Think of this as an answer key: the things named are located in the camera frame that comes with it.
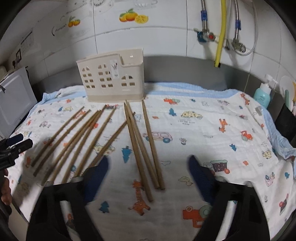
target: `yellow hose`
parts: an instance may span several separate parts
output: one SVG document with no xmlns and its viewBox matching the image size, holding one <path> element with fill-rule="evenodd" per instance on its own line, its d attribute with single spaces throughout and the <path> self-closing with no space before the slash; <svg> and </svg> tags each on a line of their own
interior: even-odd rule
<svg viewBox="0 0 296 241">
<path fill-rule="evenodd" d="M 221 53 L 222 53 L 222 48 L 223 48 L 223 43 L 224 43 L 224 38 L 225 38 L 225 33 L 226 33 L 226 0 L 221 0 L 221 32 L 219 36 L 219 42 L 218 42 L 218 47 L 217 47 L 217 52 L 216 52 L 216 59 L 215 59 L 215 67 L 219 67 L 220 59 L 221 59 Z"/>
</svg>

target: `wooden chopstick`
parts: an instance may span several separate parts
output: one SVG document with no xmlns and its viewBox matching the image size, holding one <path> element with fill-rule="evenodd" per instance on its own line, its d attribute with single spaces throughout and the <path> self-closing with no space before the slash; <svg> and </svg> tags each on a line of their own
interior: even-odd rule
<svg viewBox="0 0 296 241">
<path fill-rule="evenodd" d="M 97 156 L 93 159 L 93 161 L 90 163 L 88 168 L 94 167 L 102 158 L 104 155 L 105 151 L 108 149 L 108 147 L 113 143 L 113 141 L 117 138 L 117 136 L 121 133 L 121 131 L 125 128 L 127 124 L 127 121 L 125 121 L 118 129 L 117 131 L 111 136 L 111 138 L 107 141 L 107 143 L 103 146 L 101 151 L 97 154 Z"/>
<path fill-rule="evenodd" d="M 133 115 L 132 115 L 132 110 L 131 110 L 131 106 L 129 104 L 129 102 L 126 100 L 126 106 L 127 106 L 127 111 L 128 111 L 128 114 L 130 116 L 130 119 L 131 119 L 131 125 L 133 127 L 133 130 L 135 132 L 135 135 L 137 137 L 137 140 L 138 140 L 138 144 L 139 144 L 139 147 L 141 149 L 141 152 L 142 152 L 142 155 L 144 157 L 144 161 L 146 163 L 146 166 L 147 166 L 147 169 L 148 169 L 148 172 L 150 174 L 150 177 L 152 179 L 152 182 L 153 182 L 153 185 L 154 185 L 154 188 L 155 189 L 158 189 L 159 188 L 159 184 L 158 184 L 158 180 L 157 180 L 157 176 L 156 176 L 156 173 L 152 167 L 152 164 L 151 164 L 151 161 L 150 161 L 150 158 L 148 156 L 148 153 L 147 153 L 147 150 L 146 150 L 146 147 L 145 147 L 145 144 L 144 144 L 144 141 L 142 139 L 142 136 L 141 136 L 141 133 L 140 133 L 140 130 L 136 124 L 136 121 L 135 119 L 133 118 Z"/>
<path fill-rule="evenodd" d="M 128 112 L 127 112 L 127 108 L 126 108 L 125 103 L 124 103 L 124 111 L 125 111 L 125 114 L 126 114 L 126 121 L 127 121 L 127 124 L 128 124 L 128 132 L 129 132 L 130 137 L 131 137 L 131 145 L 133 147 L 133 152 L 135 154 L 135 159 L 136 159 L 136 163 L 137 163 L 137 166 L 138 166 L 141 182 L 143 184 L 144 191 L 146 193 L 148 201 L 152 202 L 153 201 L 153 196 L 152 196 L 149 184 L 148 184 L 148 179 L 147 179 L 145 171 L 144 171 L 144 167 L 143 167 L 141 157 L 140 157 L 139 147 L 138 147 L 138 144 L 137 144 L 137 141 L 136 141 L 136 136 L 135 136 L 133 127 L 131 125 L 131 119 L 130 119 L 130 116 L 129 116 Z"/>
<path fill-rule="evenodd" d="M 98 121 L 98 119 L 101 117 L 102 113 L 103 113 L 103 111 L 100 110 L 99 113 L 98 113 L 98 115 L 97 115 L 96 118 L 94 119 L 94 121 L 91 123 L 89 129 L 87 130 L 87 132 L 86 132 L 86 134 L 84 135 L 82 141 L 80 142 L 80 144 L 79 144 L 77 150 L 75 151 L 74 156 L 72 157 L 72 159 L 71 159 L 71 161 L 70 161 L 70 163 L 69 163 L 69 166 L 68 166 L 68 168 L 67 168 L 67 170 L 66 170 L 66 172 L 65 172 L 65 174 L 64 174 L 64 177 L 63 177 L 61 183 L 66 183 L 66 182 L 68 181 L 68 178 L 69 178 L 69 176 L 70 176 L 70 172 L 71 172 L 71 168 L 72 168 L 72 166 L 75 164 L 75 162 L 76 162 L 76 160 L 77 160 L 77 158 L 78 158 L 78 155 L 79 155 L 81 149 L 83 148 L 84 144 L 86 143 L 87 138 L 89 137 L 91 131 L 93 130 L 93 126 L 94 126 L 94 124 L 95 124 L 95 123 Z"/>
<path fill-rule="evenodd" d="M 47 181 L 47 179 L 49 178 L 49 176 L 51 175 L 51 173 L 53 172 L 53 176 L 51 178 L 52 184 L 55 180 L 55 178 L 57 177 L 60 169 L 62 168 L 64 162 L 67 160 L 68 156 L 70 155 L 71 151 L 73 150 L 73 148 L 75 147 L 76 143 L 80 140 L 81 136 L 84 134 L 85 130 L 89 127 L 89 125 L 92 123 L 93 119 L 96 117 L 96 115 L 98 114 L 98 111 L 95 112 L 87 121 L 84 125 L 82 125 L 79 130 L 75 133 L 75 135 L 69 140 L 69 142 L 67 143 L 67 145 L 64 147 L 64 149 L 61 151 L 61 153 L 58 155 L 58 157 L 55 159 L 55 161 L 53 163 L 50 164 L 50 167 L 48 169 L 48 171 L 46 172 L 43 181 L 41 182 L 41 185 L 44 185 L 45 182 Z M 62 159 L 62 161 L 60 162 L 59 166 L 55 169 L 55 167 L 57 166 L 57 164 L 59 163 L 60 159 L 63 157 L 63 155 L 65 154 L 65 152 L 67 151 L 66 155 L 68 154 L 68 156 L 66 156 L 66 158 L 64 157 Z"/>
<path fill-rule="evenodd" d="M 82 108 L 80 108 L 74 115 L 72 115 L 70 117 L 69 120 L 67 120 L 62 126 L 61 128 L 46 142 L 46 144 L 44 145 L 44 147 L 41 149 L 41 151 L 38 153 L 38 155 L 35 157 L 35 159 L 32 161 L 31 166 L 35 166 L 35 164 L 37 163 L 37 161 L 39 160 L 39 158 L 42 156 L 42 154 L 45 152 L 46 148 L 49 147 L 49 145 L 55 140 L 55 138 L 58 136 L 58 134 L 60 134 L 60 132 L 65 128 L 65 126 L 67 124 L 70 123 L 70 121 L 78 115 L 78 113 L 84 108 L 84 106 Z"/>
<path fill-rule="evenodd" d="M 150 148 L 151 148 L 151 152 L 152 152 L 152 156 L 153 156 L 153 161 L 154 161 L 154 166 L 155 166 L 155 169 L 156 169 L 156 174 L 157 174 L 159 186 L 160 186 L 160 189 L 163 190 L 163 189 L 165 189 L 165 183 L 163 181 L 163 175 L 162 175 L 162 172 L 161 172 L 161 167 L 160 167 L 160 163 L 159 163 L 159 160 L 158 160 L 154 139 L 153 139 L 153 136 L 152 136 L 152 131 L 151 131 L 148 115 L 147 115 L 147 110 L 146 110 L 146 106 L 145 106 L 145 103 L 144 103 L 143 100 L 142 100 L 142 108 L 143 108 L 143 114 L 144 114 L 144 119 L 145 119 L 145 124 L 146 124 L 146 130 L 147 130 L 147 134 L 148 134 L 148 138 L 149 138 Z"/>
<path fill-rule="evenodd" d="M 71 130 L 77 126 L 77 124 L 90 112 L 91 110 L 88 110 L 85 114 L 83 114 L 73 125 L 70 126 L 70 128 L 57 140 L 57 142 L 52 146 L 52 148 L 46 153 L 45 157 L 41 160 L 39 166 L 36 168 L 35 172 L 33 173 L 33 176 L 37 176 L 38 172 L 42 168 L 43 164 L 46 162 L 46 160 L 50 157 L 50 155 L 54 152 L 54 150 L 57 148 L 57 146 L 62 142 L 62 140 L 70 133 Z"/>
<path fill-rule="evenodd" d="M 111 111 L 111 113 L 109 114 L 109 116 L 107 117 L 107 119 L 105 120 L 105 122 L 103 123 L 103 125 L 101 126 L 101 128 L 99 129 L 98 133 L 96 134 L 95 138 L 93 139 L 93 141 L 91 142 L 89 148 L 87 149 L 86 153 L 84 154 L 83 158 L 82 158 L 82 161 L 81 163 L 79 164 L 76 172 L 75 172 L 75 177 L 76 176 L 79 176 L 82 172 L 82 169 L 84 168 L 85 166 L 85 163 L 87 162 L 91 152 L 92 152 L 92 149 L 94 147 L 94 145 L 96 144 L 96 142 L 99 140 L 99 138 L 101 137 L 103 131 L 105 130 L 106 128 L 106 125 L 108 124 L 109 120 L 111 119 L 112 115 L 114 114 L 116 108 L 113 108 L 113 110 Z"/>
</svg>

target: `soap dispenser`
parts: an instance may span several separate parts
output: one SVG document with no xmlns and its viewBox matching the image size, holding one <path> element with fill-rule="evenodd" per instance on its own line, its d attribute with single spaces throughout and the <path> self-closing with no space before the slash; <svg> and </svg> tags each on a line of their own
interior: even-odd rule
<svg viewBox="0 0 296 241">
<path fill-rule="evenodd" d="M 254 100 L 264 106 L 266 109 L 270 102 L 271 88 L 267 83 L 261 83 L 260 87 L 255 91 Z"/>
</svg>

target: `bottle cap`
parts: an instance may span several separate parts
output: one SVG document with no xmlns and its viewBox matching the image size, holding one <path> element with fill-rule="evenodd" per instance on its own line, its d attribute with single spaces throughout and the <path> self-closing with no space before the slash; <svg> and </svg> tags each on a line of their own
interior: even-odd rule
<svg viewBox="0 0 296 241">
<path fill-rule="evenodd" d="M 266 84 L 266 83 L 261 83 L 261 85 L 260 85 L 260 89 L 261 89 L 262 91 L 264 91 L 266 94 L 270 94 L 270 92 L 271 92 L 271 88 L 270 88 L 269 85 Z"/>
</svg>

